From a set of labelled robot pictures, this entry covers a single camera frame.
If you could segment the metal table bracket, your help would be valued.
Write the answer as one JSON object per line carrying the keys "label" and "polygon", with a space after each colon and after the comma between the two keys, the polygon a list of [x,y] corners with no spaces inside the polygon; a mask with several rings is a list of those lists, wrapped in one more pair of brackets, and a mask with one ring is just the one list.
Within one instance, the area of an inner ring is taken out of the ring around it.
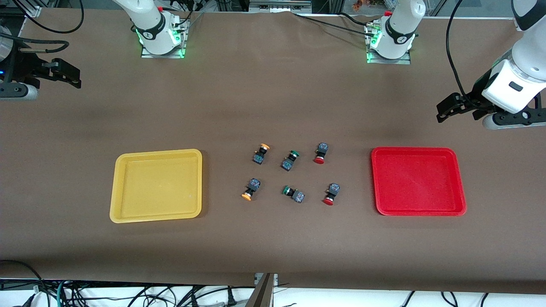
{"label": "metal table bracket", "polygon": [[[255,273],[254,274],[254,286],[257,286],[261,281],[261,278],[264,276],[264,273]],[[277,287],[279,285],[279,278],[277,273],[272,273],[271,276],[274,279],[273,286]]]}

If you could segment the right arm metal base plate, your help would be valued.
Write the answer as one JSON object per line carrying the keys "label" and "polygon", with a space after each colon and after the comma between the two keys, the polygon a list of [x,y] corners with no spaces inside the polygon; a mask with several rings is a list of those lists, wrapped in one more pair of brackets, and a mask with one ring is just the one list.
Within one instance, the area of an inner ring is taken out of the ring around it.
{"label": "right arm metal base plate", "polygon": [[142,58],[180,59],[185,57],[189,35],[188,20],[180,20],[179,16],[172,15],[155,37],[152,37],[149,32],[138,30],[137,33],[142,45]]}

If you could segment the brown table cover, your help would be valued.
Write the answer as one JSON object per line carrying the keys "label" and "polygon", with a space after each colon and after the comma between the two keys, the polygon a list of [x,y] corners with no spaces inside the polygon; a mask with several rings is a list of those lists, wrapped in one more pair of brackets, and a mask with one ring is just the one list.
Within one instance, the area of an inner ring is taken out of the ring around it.
{"label": "brown table cover", "polygon": [[[373,65],[355,33],[288,12],[203,14],[178,60],[141,58],[124,11],[85,15],[70,35],[25,25],[25,37],[69,41],[53,56],[82,87],[44,81],[35,101],[0,102],[0,260],[69,280],[252,284],[276,272],[290,287],[546,293],[546,128],[437,122],[456,91],[445,20],[421,22],[410,65]],[[380,146],[452,149],[466,213],[379,214]],[[113,223],[116,159],[183,148],[203,155],[201,213]]]}

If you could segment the grey metal rack device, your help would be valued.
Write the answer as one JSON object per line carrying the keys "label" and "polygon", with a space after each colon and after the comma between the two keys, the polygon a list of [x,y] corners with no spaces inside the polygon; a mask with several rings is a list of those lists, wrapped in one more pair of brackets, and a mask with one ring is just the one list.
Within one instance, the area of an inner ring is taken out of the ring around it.
{"label": "grey metal rack device", "polygon": [[311,0],[249,0],[248,12],[312,14]]}

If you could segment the yellow push button switch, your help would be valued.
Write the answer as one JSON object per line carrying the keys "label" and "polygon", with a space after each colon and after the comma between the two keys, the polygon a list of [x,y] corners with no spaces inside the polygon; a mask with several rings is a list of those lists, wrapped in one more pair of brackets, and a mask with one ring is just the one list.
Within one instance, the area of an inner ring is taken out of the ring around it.
{"label": "yellow push button switch", "polygon": [[241,197],[244,200],[251,201],[254,193],[259,190],[260,186],[261,182],[256,178],[252,178],[246,185],[246,190],[241,194]]}
{"label": "yellow push button switch", "polygon": [[269,151],[270,147],[267,144],[261,144],[257,151],[254,152],[252,161],[261,165],[265,159],[265,155]]}

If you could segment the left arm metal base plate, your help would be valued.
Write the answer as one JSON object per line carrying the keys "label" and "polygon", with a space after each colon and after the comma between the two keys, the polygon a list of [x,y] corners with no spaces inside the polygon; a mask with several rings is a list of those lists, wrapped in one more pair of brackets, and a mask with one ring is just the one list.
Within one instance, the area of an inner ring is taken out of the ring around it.
{"label": "left arm metal base plate", "polygon": [[382,57],[378,52],[372,48],[372,43],[376,43],[377,38],[380,37],[380,26],[376,23],[366,23],[363,27],[364,33],[372,34],[365,38],[366,43],[366,61],[368,64],[398,64],[398,65],[410,65],[411,55],[409,51],[406,51],[401,58],[388,59]]}

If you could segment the yellow plastic tray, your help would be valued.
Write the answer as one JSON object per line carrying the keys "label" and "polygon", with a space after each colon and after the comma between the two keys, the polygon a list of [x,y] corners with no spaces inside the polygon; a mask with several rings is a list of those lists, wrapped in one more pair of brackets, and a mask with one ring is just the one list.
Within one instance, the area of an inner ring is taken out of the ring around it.
{"label": "yellow plastic tray", "polygon": [[115,163],[110,219],[115,223],[197,217],[203,156],[195,149],[126,153]]}

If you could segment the green push button switch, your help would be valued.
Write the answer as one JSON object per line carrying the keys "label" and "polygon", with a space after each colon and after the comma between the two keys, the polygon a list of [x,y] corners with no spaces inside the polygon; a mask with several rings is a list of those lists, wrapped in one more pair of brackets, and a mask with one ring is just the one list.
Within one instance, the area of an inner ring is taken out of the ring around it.
{"label": "green push button switch", "polygon": [[296,203],[302,203],[305,198],[305,194],[303,194],[301,191],[297,189],[293,189],[290,186],[285,186],[282,191],[282,194],[287,197],[290,197],[291,200],[293,200]]}
{"label": "green push button switch", "polygon": [[285,171],[290,171],[292,167],[294,166],[294,163],[296,159],[299,157],[299,153],[297,151],[290,151],[287,157],[284,158],[284,160],[281,163],[281,167],[285,169]]}

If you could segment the brown table support beam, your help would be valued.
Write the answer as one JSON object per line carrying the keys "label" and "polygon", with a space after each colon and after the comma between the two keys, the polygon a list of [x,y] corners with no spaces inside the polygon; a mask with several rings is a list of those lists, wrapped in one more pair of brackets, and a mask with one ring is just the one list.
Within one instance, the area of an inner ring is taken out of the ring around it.
{"label": "brown table support beam", "polygon": [[244,307],[272,307],[273,290],[275,288],[273,282],[274,279],[271,273],[265,273]]}

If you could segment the red plastic tray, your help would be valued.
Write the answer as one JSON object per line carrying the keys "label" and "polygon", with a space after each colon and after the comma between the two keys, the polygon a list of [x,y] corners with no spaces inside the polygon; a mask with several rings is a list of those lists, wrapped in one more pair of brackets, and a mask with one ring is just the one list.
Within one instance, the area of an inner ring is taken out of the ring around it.
{"label": "red plastic tray", "polygon": [[385,216],[462,216],[467,206],[450,148],[377,147],[371,152],[375,204]]}

